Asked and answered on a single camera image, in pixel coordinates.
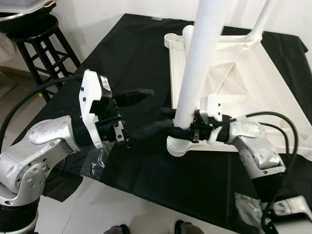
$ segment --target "black stool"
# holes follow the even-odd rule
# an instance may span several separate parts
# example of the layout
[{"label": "black stool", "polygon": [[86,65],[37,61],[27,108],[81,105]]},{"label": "black stool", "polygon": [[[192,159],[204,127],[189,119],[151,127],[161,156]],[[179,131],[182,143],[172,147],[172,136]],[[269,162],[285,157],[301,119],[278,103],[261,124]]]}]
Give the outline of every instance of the black stool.
[{"label": "black stool", "polygon": [[[49,39],[49,37],[53,34],[56,35],[61,45],[65,49],[66,53],[57,51],[54,48]],[[68,72],[66,70],[63,64],[63,62],[67,58],[70,58],[77,68],[81,65],[74,51],[72,50],[63,33],[59,29],[59,21],[55,16],[47,15],[40,21],[38,21],[36,25],[32,25],[32,27],[27,28],[22,32],[20,31],[18,33],[11,33],[8,34],[7,36],[9,39],[13,40],[16,43],[37,85],[43,83],[38,71],[46,73],[50,76],[45,81],[47,82],[51,79],[59,78],[58,74],[60,72],[62,72],[64,76],[72,75],[71,72]],[[37,54],[30,57],[24,44],[25,42],[32,44]],[[52,64],[51,61],[49,60],[46,54],[47,51],[50,52],[52,58],[55,61],[55,64]],[[36,67],[34,65],[33,62],[37,58],[41,60],[46,70]],[[62,87],[62,83],[57,84],[56,87],[60,89]],[[54,93],[48,90],[42,91],[42,96],[44,97],[46,102],[50,100],[49,94],[53,95]]]}]

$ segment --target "table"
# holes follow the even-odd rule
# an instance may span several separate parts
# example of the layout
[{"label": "table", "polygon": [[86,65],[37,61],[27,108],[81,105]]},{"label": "table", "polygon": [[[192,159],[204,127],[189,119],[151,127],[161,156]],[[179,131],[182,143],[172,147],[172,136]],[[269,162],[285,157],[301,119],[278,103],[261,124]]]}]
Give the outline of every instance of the table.
[{"label": "table", "polygon": [[[113,93],[135,88],[155,91],[154,98],[121,109],[126,129],[133,130],[160,120],[160,108],[171,107],[169,51],[164,47],[163,37],[167,33],[181,35],[182,29],[192,23],[125,14],[76,73],[90,69],[105,75]],[[223,35],[248,32],[225,27]],[[269,32],[264,33],[262,44],[312,123],[312,75],[304,55],[307,48],[296,36]],[[66,83],[25,130],[44,119],[80,116],[79,88],[77,82]],[[70,155],[61,179],[71,182],[74,175],[79,175],[84,159],[85,152]],[[292,171],[292,179],[310,206],[311,171],[312,162],[303,157],[299,157]],[[240,220],[235,208],[234,192],[257,198],[237,153],[188,152],[176,158],[166,150],[166,136],[157,136],[131,149],[115,145],[100,181],[232,231],[258,233]],[[75,180],[73,187],[79,183]],[[55,194],[59,191],[54,192],[53,185],[46,187],[49,191],[45,194],[57,199]]]}]

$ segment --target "white wall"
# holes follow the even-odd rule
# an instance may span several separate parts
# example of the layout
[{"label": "white wall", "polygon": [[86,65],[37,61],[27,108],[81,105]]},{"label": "white wall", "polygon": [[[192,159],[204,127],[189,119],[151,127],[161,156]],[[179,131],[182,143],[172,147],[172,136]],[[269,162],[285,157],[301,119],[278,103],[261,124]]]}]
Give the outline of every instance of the white wall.
[{"label": "white wall", "polygon": [[[312,1],[278,1],[280,4],[266,31],[297,35],[312,50]],[[229,2],[225,25],[252,28],[265,0]],[[53,15],[59,19],[61,30],[83,61],[124,13],[194,20],[197,5],[198,0],[57,0]],[[306,55],[312,67],[312,52]],[[20,54],[3,65],[28,70]],[[68,63],[67,66],[74,70],[73,65]]]}]

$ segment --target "white pipe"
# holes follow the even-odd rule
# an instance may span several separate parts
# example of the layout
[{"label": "white pipe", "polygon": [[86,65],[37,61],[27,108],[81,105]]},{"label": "white pipe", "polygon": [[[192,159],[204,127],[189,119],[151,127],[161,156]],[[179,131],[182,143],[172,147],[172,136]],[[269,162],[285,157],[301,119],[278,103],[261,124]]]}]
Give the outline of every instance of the white pipe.
[{"label": "white pipe", "polygon": [[175,126],[190,127],[205,86],[215,46],[223,28],[227,0],[201,0],[186,60],[183,82],[175,114]]},{"label": "white pipe", "polygon": [[187,25],[182,30],[182,35],[183,35],[183,39],[184,39],[185,57],[188,57],[188,55],[189,55],[189,50],[190,50],[190,46],[191,46],[193,32],[194,32],[194,26],[193,25]]},{"label": "white pipe", "polygon": [[278,0],[267,0],[252,31],[247,35],[248,41],[261,40],[262,33]]}]

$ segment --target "black tablecloth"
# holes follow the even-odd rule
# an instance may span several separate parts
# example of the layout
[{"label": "black tablecloth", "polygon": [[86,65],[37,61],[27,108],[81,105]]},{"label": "black tablecloth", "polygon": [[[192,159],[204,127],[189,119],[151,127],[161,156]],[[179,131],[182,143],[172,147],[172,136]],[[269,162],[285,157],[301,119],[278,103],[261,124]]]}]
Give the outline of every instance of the black tablecloth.
[{"label": "black tablecloth", "polygon": [[[126,14],[77,70],[80,74],[90,69],[105,75],[113,93],[135,88],[155,91],[154,98],[121,110],[126,129],[161,119],[160,108],[171,106],[169,51],[163,37],[167,33],[181,35],[188,24],[192,22]],[[225,27],[223,35],[248,32]],[[269,32],[264,33],[262,44],[312,122],[312,75],[305,58],[307,48],[296,36]],[[29,127],[48,118],[80,116],[79,88],[79,83],[66,83]],[[66,171],[78,175],[84,159],[84,152],[69,156]],[[312,163],[303,157],[299,157],[292,171],[293,180],[310,205],[311,171]],[[240,221],[235,209],[234,192],[257,198],[236,153],[188,152],[176,158],[166,150],[166,136],[131,149],[115,145],[101,182],[220,227],[257,233]]]}]

